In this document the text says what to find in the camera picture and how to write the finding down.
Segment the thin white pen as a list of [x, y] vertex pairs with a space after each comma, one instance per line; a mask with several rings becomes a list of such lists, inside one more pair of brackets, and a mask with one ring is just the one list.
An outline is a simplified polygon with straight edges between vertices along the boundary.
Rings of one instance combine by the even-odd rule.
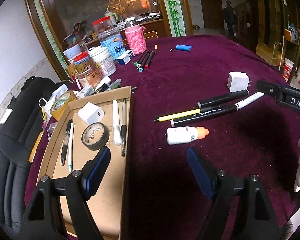
[[68, 170], [72, 172], [72, 151], [73, 151], [73, 135], [74, 135], [74, 122], [71, 122], [69, 143], [68, 143]]

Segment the black ballpoint pen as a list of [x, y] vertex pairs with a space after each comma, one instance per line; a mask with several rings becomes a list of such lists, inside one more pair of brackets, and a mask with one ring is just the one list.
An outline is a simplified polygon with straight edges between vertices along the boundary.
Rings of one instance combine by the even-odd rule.
[[68, 151], [68, 144], [69, 144], [69, 137], [70, 137], [70, 129], [71, 129], [71, 124], [73, 123], [72, 119], [70, 119], [67, 123], [66, 127], [66, 132], [62, 144], [62, 151], [61, 151], [61, 166], [65, 165], [66, 161], [66, 154]]

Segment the white bottle orange cap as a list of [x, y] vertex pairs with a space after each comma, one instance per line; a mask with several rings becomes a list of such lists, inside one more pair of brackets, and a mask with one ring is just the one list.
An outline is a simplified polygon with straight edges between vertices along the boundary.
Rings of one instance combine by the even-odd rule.
[[209, 130], [204, 127], [173, 127], [167, 129], [166, 135], [169, 145], [186, 144], [204, 139], [209, 135]]

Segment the black tape roll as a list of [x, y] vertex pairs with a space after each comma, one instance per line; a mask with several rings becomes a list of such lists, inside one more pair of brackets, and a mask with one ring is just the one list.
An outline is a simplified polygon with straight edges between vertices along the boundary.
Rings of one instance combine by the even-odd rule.
[[109, 129], [100, 122], [90, 124], [82, 133], [83, 145], [91, 151], [101, 149], [109, 140]]

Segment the white stick pen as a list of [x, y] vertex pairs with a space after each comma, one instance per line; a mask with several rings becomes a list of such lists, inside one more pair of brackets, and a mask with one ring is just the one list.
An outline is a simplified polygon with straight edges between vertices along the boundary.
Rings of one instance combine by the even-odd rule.
[[114, 135], [114, 145], [121, 145], [121, 131], [120, 131], [120, 119], [119, 119], [119, 106], [116, 100], [113, 100], [113, 135]]

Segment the white plug charger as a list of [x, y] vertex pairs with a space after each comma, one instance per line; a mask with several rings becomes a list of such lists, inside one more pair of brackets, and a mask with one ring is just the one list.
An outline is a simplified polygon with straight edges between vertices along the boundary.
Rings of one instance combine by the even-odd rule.
[[243, 72], [230, 72], [228, 76], [227, 87], [230, 92], [246, 90], [249, 85], [249, 77]]

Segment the black white tip marker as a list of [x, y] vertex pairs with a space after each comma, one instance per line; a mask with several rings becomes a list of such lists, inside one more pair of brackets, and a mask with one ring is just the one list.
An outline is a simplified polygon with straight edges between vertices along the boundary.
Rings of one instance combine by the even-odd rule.
[[172, 119], [170, 123], [172, 127], [181, 127], [181, 126], [194, 124], [200, 121], [215, 119], [220, 116], [225, 116], [231, 113], [235, 113], [240, 109], [243, 109], [247, 105], [253, 103], [254, 101], [258, 100], [259, 98], [263, 97], [264, 95], [265, 94], [262, 92], [256, 92], [253, 95], [248, 96], [247, 98], [237, 103], [234, 103], [232, 105], [219, 106], [213, 108], [212, 110], [203, 110], [203, 112], [197, 114]]

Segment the thin clear ballpoint pen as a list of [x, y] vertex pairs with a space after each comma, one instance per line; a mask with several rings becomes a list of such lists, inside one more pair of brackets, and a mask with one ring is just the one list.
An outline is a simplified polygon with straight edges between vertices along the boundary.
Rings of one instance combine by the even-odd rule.
[[126, 154], [126, 135], [127, 135], [127, 102], [126, 99], [122, 103], [122, 124], [121, 124], [121, 155], [124, 157]]

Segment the white cube charger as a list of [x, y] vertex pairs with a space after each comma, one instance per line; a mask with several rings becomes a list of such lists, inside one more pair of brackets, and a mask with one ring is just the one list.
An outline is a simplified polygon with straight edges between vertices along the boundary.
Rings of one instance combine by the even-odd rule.
[[87, 125], [100, 122], [105, 116], [103, 109], [91, 102], [85, 104], [77, 114]]

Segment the black marker pen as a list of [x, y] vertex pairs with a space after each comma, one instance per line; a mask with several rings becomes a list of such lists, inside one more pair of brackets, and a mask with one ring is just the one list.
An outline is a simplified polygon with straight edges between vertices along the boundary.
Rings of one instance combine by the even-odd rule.
[[238, 92], [230, 92], [228, 94], [223, 94], [219, 96], [215, 96], [210, 99], [205, 99], [197, 102], [198, 108], [207, 108], [212, 106], [219, 106], [223, 103], [233, 101], [235, 99], [242, 98], [244, 96], [247, 96], [249, 94], [249, 90], [242, 90]]

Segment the red cap brown bottle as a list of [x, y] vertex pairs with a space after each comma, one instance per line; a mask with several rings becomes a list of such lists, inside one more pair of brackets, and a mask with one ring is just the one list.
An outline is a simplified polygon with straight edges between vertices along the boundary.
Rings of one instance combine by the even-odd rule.
[[74, 67], [76, 69], [75, 76], [83, 87], [90, 85], [95, 89], [103, 78], [97, 64], [87, 51], [74, 57]]

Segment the blue battery pack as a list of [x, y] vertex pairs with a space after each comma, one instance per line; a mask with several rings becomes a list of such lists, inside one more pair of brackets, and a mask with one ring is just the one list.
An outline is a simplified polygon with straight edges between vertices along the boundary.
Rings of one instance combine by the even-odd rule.
[[191, 51], [192, 46], [178, 44], [178, 45], [175, 46], [175, 49], [180, 50], [180, 51]]

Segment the blue label plastic jar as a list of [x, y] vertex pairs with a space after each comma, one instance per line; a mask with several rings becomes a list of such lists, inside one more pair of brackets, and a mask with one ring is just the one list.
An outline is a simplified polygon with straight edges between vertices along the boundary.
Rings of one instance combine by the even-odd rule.
[[108, 49], [113, 60], [117, 60], [126, 51], [118, 27], [99, 33], [97, 37], [101, 46]]

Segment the pink knitted thermos bottle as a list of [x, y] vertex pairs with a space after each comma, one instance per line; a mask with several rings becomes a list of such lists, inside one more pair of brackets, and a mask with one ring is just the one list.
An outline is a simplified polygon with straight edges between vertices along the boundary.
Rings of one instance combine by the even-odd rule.
[[145, 27], [138, 24], [135, 17], [125, 19], [125, 36], [130, 50], [132, 50], [134, 54], [141, 54], [147, 50], [143, 35], [145, 29]]

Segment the red lid clear jar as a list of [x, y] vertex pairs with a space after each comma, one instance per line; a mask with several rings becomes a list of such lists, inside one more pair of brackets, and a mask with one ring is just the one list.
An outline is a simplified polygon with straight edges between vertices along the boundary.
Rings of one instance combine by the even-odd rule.
[[98, 19], [93, 22], [93, 29], [96, 34], [108, 31], [113, 28], [114, 26], [109, 16]]

